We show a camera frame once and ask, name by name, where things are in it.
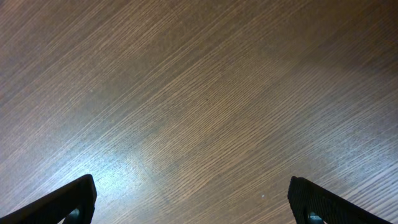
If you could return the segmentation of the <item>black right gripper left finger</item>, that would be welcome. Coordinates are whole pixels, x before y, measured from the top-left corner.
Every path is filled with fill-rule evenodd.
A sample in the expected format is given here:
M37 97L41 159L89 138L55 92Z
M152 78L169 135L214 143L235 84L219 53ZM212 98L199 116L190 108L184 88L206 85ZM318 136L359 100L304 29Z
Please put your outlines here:
M97 192L93 176L83 175L1 218L1 223L90 224Z

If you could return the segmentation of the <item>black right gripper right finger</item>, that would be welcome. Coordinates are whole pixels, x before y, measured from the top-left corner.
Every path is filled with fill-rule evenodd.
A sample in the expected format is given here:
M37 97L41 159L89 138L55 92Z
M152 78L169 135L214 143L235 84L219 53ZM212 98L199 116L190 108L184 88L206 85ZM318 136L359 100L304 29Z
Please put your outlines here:
M299 224L391 224L303 177L291 178L287 198Z

